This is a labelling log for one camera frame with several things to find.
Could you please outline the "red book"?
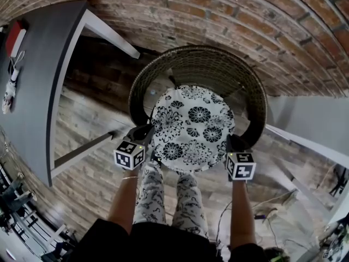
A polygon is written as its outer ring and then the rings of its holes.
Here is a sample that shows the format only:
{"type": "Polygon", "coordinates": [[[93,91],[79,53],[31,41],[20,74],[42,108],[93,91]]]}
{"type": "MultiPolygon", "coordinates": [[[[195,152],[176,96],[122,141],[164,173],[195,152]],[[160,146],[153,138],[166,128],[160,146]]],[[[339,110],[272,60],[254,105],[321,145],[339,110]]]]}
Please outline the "red book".
{"type": "Polygon", "coordinates": [[[17,57],[21,43],[25,37],[27,30],[22,21],[17,20],[14,22],[8,37],[6,39],[5,48],[7,56],[14,58],[17,57]]]}

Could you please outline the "person's left forearm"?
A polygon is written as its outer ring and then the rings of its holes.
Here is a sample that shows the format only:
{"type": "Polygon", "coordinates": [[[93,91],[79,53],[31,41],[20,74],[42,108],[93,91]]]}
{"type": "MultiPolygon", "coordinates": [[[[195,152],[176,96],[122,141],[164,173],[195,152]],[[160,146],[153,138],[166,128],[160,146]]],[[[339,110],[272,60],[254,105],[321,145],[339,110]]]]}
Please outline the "person's left forearm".
{"type": "Polygon", "coordinates": [[[128,234],[133,226],[138,178],[138,169],[124,173],[107,217],[108,221],[120,225],[128,234]]]}

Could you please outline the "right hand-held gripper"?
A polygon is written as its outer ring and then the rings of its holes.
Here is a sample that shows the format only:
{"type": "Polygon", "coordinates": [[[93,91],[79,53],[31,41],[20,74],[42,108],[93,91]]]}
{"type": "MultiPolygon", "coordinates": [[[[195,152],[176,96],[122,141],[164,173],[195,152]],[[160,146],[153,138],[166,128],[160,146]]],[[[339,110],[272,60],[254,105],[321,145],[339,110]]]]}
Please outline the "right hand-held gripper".
{"type": "Polygon", "coordinates": [[[232,147],[244,147],[245,141],[238,135],[228,135],[226,139],[225,169],[229,181],[249,181],[253,179],[256,162],[252,156],[252,149],[244,151],[233,150],[232,147]]]}

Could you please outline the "person's black shirt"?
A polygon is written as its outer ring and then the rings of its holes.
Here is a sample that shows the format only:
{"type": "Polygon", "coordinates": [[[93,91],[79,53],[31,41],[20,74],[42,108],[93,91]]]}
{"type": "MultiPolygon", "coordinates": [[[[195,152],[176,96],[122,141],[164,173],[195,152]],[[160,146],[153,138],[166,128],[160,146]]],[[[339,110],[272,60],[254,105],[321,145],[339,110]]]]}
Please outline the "person's black shirt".
{"type": "Polygon", "coordinates": [[[209,240],[177,228],[133,225],[131,233],[98,219],[81,239],[68,262],[219,262],[209,240]]]}

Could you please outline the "white folded umbrella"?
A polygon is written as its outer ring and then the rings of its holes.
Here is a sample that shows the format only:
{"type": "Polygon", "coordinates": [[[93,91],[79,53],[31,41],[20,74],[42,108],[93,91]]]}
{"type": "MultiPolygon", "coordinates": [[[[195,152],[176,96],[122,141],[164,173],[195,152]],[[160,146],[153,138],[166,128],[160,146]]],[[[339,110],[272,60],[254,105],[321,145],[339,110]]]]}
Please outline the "white folded umbrella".
{"type": "Polygon", "coordinates": [[[6,84],[5,94],[2,101],[3,114],[7,114],[10,111],[12,102],[16,96],[17,77],[20,73],[20,70],[17,69],[16,65],[23,60],[24,56],[25,51],[23,50],[19,53],[19,56],[16,59],[12,58],[14,60],[15,70],[12,76],[10,76],[8,83],[6,84]]]}

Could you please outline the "black office chair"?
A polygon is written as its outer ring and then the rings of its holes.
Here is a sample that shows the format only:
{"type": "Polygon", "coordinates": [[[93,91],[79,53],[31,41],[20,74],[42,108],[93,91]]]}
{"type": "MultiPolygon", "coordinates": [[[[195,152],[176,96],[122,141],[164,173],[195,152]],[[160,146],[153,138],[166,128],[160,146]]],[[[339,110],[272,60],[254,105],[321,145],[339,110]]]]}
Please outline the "black office chair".
{"type": "Polygon", "coordinates": [[[349,169],[346,167],[336,164],[334,166],[334,173],[337,179],[337,183],[334,188],[329,192],[329,194],[333,197],[336,196],[337,193],[341,194],[349,180],[349,169]]]}

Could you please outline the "person's white patterned trousers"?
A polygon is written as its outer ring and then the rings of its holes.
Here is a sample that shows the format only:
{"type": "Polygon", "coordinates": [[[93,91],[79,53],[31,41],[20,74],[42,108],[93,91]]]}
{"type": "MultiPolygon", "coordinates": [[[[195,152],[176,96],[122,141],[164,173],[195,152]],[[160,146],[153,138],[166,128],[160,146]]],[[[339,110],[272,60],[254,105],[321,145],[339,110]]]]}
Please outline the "person's white patterned trousers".
{"type": "MultiPolygon", "coordinates": [[[[160,164],[152,160],[143,168],[141,191],[136,202],[134,224],[166,224],[164,184],[160,164]]],[[[193,174],[182,174],[177,182],[177,206],[172,227],[208,239],[201,191],[193,174]]]]}

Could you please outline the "person's right forearm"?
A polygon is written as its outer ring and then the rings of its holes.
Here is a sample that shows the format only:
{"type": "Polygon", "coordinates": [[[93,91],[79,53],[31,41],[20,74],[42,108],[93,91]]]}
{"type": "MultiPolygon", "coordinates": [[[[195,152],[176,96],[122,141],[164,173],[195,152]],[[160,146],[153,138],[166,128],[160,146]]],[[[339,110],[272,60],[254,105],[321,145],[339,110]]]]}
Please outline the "person's right forearm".
{"type": "Polygon", "coordinates": [[[231,250],[246,244],[256,244],[255,222],[245,181],[232,182],[231,250]]]}

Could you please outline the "white floral round cushion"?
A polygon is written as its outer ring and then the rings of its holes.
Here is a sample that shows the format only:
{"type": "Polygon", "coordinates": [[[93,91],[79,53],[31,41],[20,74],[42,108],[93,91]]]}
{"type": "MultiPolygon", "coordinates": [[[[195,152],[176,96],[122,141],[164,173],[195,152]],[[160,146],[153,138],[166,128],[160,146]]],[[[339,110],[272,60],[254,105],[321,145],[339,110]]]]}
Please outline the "white floral round cushion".
{"type": "Polygon", "coordinates": [[[169,88],[157,101],[152,146],[168,169],[205,171],[225,160],[226,138],[234,133],[231,108],[209,89],[169,88]]]}

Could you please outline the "dark grey table white legs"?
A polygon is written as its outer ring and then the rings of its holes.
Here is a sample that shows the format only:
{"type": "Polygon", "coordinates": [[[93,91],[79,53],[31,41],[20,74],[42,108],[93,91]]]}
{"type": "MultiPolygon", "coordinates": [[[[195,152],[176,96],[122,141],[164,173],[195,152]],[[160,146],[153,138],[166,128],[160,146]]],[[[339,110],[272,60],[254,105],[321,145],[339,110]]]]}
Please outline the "dark grey table white legs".
{"type": "Polygon", "coordinates": [[[0,48],[0,127],[33,174],[46,186],[86,155],[111,141],[104,135],[56,159],[56,119],[63,81],[78,38],[88,28],[133,58],[139,52],[88,9],[86,1],[59,3],[22,16],[29,28],[20,49],[25,53],[11,111],[2,113],[1,100],[9,81],[10,59],[0,48]]]}

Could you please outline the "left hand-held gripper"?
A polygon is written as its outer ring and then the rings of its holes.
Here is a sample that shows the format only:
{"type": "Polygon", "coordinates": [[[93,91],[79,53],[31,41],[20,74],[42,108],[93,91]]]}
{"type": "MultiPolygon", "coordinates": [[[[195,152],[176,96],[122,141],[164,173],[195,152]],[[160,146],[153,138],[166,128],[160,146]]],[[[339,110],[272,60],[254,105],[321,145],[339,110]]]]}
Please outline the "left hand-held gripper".
{"type": "Polygon", "coordinates": [[[130,171],[138,168],[146,159],[147,147],[154,132],[152,124],[131,129],[113,151],[115,164],[130,171]]]}

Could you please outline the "brown wicker chair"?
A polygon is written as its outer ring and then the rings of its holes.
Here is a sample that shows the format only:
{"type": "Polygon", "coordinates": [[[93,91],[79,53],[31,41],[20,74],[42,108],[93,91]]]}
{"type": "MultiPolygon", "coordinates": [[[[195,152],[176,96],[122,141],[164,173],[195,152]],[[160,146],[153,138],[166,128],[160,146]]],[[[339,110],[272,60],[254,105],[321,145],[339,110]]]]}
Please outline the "brown wicker chair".
{"type": "Polygon", "coordinates": [[[267,121],[267,95],[262,81],[241,58],[205,45],[188,45],[167,50],[138,73],[128,100],[131,120],[137,126],[145,124],[149,119],[143,108],[147,88],[168,70],[172,72],[169,78],[176,87],[200,86],[224,99],[235,92],[243,92],[250,124],[240,136],[245,141],[245,146],[232,148],[244,151],[258,142],[267,121]]]}

